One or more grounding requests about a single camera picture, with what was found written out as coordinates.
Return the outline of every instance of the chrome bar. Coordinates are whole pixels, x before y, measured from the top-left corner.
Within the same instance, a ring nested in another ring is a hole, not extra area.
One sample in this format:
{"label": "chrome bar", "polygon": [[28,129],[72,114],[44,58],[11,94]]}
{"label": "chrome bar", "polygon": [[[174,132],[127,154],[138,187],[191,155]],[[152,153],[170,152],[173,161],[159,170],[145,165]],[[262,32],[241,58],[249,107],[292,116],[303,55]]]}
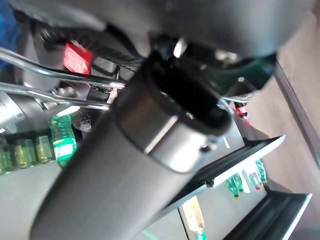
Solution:
{"label": "chrome bar", "polygon": [[281,68],[279,62],[276,62],[276,68],[274,72],[274,78],[290,108],[290,111],[304,137],[306,144],[308,145],[310,152],[318,166],[320,168],[320,139],[311,124],[306,112],[304,111],[301,103],[292,88],[285,72]]}
{"label": "chrome bar", "polygon": [[126,83],[125,81],[115,79],[113,76],[101,77],[49,68],[30,61],[26,57],[3,47],[0,47],[0,59],[15,65],[16,67],[42,74],[50,78],[61,78],[69,82],[93,84],[96,86],[118,89],[124,88]]}
{"label": "chrome bar", "polygon": [[108,110],[110,105],[103,102],[98,101],[86,101],[71,97],[64,97],[55,95],[52,93],[48,93],[45,91],[41,91],[32,87],[15,85],[10,83],[0,82],[0,91],[9,93],[9,94],[20,94],[27,95],[33,98],[38,98],[42,100],[47,100],[50,102],[56,102],[58,104],[71,104],[72,106],[79,106],[88,109],[100,109],[100,110]]}

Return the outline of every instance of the green plastic bottle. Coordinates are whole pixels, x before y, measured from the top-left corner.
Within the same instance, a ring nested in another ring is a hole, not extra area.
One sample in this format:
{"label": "green plastic bottle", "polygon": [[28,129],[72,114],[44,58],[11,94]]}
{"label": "green plastic bottle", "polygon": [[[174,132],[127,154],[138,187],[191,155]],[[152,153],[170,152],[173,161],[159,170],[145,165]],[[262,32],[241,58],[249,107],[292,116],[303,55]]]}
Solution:
{"label": "green plastic bottle", "polygon": [[268,184],[267,172],[265,170],[264,163],[261,161],[261,159],[259,159],[255,162],[255,164],[259,170],[261,181],[262,181],[263,185],[267,185]]}
{"label": "green plastic bottle", "polygon": [[204,232],[204,230],[200,227],[198,232],[195,234],[196,240],[207,240],[207,236]]}
{"label": "green plastic bottle", "polygon": [[77,142],[71,127],[70,115],[54,116],[49,122],[56,161],[64,168],[77,150]]}
{"label": "green plastic bottle", "polygon": [[233,194],[233,196],[235,198],[238,198],[239,197],[239,189],[237,187],[237,184],[236,184],[236,180],[234,177],[230,177],[227,181],[226,181],[226,184],[228,186],[228,189],[229,191]]}
{"label": "green plastic bottle", "polygon": [[0,147],[0,174],[13,170],[11,151],[9,146]]}
{"label": "green plastic bottle", "polygon": [[240,174],[237,173],[237,174],[233,175],[233,177],[234,177],[234,180],[235,180],[235,184],[239,189],[239,192],[243,193],[244,192],[244,187],[242,185],[242,179],[240,177]]}
{"label": "green plastic bottle", "polygon": [[248,178],[250,182],[254,185],[255,189],[261,190],[261,180],[260,180],[260,174],[258,172],[251,172],[248,173]]}

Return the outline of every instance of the red sign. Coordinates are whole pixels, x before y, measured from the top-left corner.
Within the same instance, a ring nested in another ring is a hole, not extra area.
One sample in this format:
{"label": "red sign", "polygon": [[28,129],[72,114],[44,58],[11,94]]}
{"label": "red sign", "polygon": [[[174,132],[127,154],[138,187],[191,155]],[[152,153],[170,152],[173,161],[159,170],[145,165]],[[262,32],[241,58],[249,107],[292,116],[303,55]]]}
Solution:
{"label": "red sign", "polygon": [[81,45],[73,42],[65,45],[63,65],[70,72],[89,75],[92,59],[92,53]]}

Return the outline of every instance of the blue object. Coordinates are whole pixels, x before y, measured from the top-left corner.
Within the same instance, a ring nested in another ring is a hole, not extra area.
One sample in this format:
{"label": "blue object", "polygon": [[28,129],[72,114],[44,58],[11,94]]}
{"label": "blue object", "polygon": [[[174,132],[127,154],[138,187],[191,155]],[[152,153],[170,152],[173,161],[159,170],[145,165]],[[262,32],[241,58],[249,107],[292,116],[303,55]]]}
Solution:
{"label": "blue object", "polygon": [[[0,47],[16,51],[17,37],[20,29],[17,26],[14,12],[5,0],[0,0]],[[8,63],[0,60],[0,70]]]}

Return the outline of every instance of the plastic bottle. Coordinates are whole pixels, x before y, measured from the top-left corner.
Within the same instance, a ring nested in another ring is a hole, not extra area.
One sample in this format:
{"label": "plastic bottle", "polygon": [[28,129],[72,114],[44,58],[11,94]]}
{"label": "plastic bottle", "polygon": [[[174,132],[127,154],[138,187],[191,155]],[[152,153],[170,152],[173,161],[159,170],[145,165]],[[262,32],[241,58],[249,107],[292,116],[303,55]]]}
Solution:
{"label": "plastic bottle", "polygon": [[239,189],[239,192],[243,193],[244,192],[244,187],[242,185],[242,180],[241,180],[240,174],[237,173],[237,174],[233,175],[233,177],[234,177],[234,180],[235,180],[235,184],[236,184],[237,188]]}
{"label": "plastic bottle", "polygon": [[45,164],[54,159],[51,148],[48,136],[38,136],[35,139],[36,154],[40,163]]}
{"label": "plastic bottle", "polygon": [[237,184],[236,184],[236,180],[234,177],[230,177],[227,181],[227,186],[228,186],[228,189],[229,191],[233,194],[233,196],[235,198],[238,198],[239,197],[239,189],[237,187]]}
{"label": "plastic bottle", "polygon": [[77,150],[77,142],[71,124],[70,115],[54,116],[49,122],[55,158],[61,168],[67,165]]}
{"label": "plastic bottle", "polygon": [[199,227],[198,232],[195,234],[195,239],[196,240],[207,240],[207,236],[201,227]]}
{"label": "plastic bottle", "polygon": [[251,173],[248,173],[247,175],[250,182],[254,185],[255,189],[261,190],[260,174],[258,172],[251,172]]}
{"label": "plastic bottle", "polygon": [[265,170],[264,163],[261,161],[261,159],[259,159],[255,162],[255,164],[259,170],[261,181],[262,181],[263,185],[267,185],[268,184],[267,172]]}

